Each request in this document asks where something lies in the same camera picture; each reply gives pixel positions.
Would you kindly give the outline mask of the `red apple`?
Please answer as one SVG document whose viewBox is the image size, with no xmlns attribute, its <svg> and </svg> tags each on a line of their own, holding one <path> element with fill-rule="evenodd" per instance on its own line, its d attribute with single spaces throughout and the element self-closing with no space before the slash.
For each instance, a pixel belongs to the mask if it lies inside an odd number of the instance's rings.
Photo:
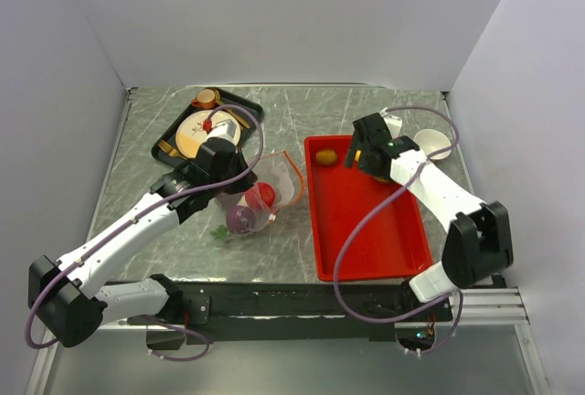
<svg viewBox="0 0 585 395">
<path fill-rule="evenodd" d="M 254 187 L 245 192 L 244 198 L 250 208 L 262 210 L 272 207 L 276 194 L 270 184 L 258 182 Z"/>
</svg>

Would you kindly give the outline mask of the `purple onion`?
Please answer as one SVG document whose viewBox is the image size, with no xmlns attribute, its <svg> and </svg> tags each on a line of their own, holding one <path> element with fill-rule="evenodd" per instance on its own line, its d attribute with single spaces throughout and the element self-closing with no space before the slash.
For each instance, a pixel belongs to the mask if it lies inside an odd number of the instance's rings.
<svg viewBox="0 0 585 395">
<path fill-rule="evenodd" d="M 242 205 L 235 205 L 226 213 L 226 227 L 233 234 L 247 234 L 254 230 L 256 216 L 254 211 Z"/>
</svg>

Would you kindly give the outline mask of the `clear zip bag orange zipper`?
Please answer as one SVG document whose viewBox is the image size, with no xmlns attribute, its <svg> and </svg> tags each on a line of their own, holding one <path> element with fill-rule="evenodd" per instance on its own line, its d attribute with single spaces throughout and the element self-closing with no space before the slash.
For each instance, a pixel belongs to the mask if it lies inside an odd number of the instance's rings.
<svg viewBox="0 0 585 395">
<path fill-rule="evenodd" d="M 275 202 L 271 208 L 252 209 L 256 216 L 256 226 L 252 232 L 247 234 L 229 233 L 229 238 L 226 240 L 260 232 L 272 224 L 284 208 L 298 202 L 303 196 L 305 189 L 303 175 L 285 150 L 264 155 L 255 166 L 254 173 L 258 177 L 254 186 L 258 182 L 270 184 L 276 194 Z M 249 207 L 244 198 L 245 192 L 234 195 L 221 193 L 215 198 L 217 211 L 214 217 L 217 219 L 217 226 L 226 225 L 226 213 L 233 206 Z"/>
</svg>

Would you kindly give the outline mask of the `white radish with leaves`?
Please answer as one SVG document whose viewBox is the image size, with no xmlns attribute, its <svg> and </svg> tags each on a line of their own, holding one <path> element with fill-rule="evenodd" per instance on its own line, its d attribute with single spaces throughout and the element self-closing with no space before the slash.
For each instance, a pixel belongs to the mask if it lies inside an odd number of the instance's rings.
<svg viewBox="0 0 585 395">
<path fill-rule="evenodd" d="M 226 225 L 219 225 L 210 231 L 210 235 L 214 240 L 223 241 L 229 238 L 229 229 Z"/>
</svg>

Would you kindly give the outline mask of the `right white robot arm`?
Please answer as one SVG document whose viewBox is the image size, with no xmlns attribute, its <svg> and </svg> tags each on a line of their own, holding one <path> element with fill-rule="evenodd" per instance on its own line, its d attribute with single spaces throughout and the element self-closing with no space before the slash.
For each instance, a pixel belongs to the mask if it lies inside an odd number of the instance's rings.
<svg viewBox="0 0 585 395">
<path fill-rule="evenodd" d="M 353 122 L 345 166 L 399 184 L 391 196 L 409 191 L 446 232 L 441 259 L 406 281 L 402 314 L 421 320 L 432 301 L 501 272 L 514 262 L 510 220 L 499 202 L 487 203 L 443 173 L 408 136 L 394 137 L 376 112 Z"/>
</svg>

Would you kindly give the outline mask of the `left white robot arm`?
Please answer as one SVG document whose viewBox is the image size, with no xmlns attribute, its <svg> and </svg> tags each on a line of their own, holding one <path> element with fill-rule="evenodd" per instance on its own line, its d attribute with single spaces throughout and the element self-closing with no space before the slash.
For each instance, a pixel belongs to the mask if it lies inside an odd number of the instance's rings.
<svg viewBox="0 0 585 395">
<path fill-rule="evenodd" d="M 28 270 L 29 319 L 40 320 L 63 347 L 75 347 L 99 326 L 152 316 L 168 324 L 185 311 L 182 290 L 162 274 L 108 285 L 112 272 L 160 235 L 205 209 L 219 193 L 237 194 L 257 177 L 241 148 L 212 137 L 195 157 L 161 176 L 139 202 L 97 237 L 58 260 Z"/>
</svg>

